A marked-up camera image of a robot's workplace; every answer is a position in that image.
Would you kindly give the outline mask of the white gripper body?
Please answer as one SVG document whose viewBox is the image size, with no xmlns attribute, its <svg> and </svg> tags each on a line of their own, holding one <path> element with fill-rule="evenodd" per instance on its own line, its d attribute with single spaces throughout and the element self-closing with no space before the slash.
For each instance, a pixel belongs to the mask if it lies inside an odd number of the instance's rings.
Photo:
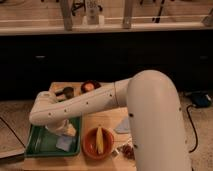
<svg viewBox="0 0 213 171">
<path fill-rule="evenodd" d="M 60 122 L 55 122 L 49 125 L 46 125 L 45 128 L 56 135 L 67 135 L 67 136 L 75 136 L 76 129 L 74 126 L 69 122 L 68 119 L 65 119 Z"/>
</svg>

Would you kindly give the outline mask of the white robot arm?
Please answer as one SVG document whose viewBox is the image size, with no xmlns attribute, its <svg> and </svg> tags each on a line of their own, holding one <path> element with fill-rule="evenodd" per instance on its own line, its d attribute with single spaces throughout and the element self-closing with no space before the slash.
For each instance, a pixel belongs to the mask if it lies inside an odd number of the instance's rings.
<svg viewBox="0 0 213 171">
<path fill-rule="evenodd" d="M 157 70 L 144 70 L 63 102 L 43 91 L 29 121 L 63 134 L 70 118 L 117 107 L 128 111 L 137 171 L 192 171 L 177 89 Z"/>
</svg>

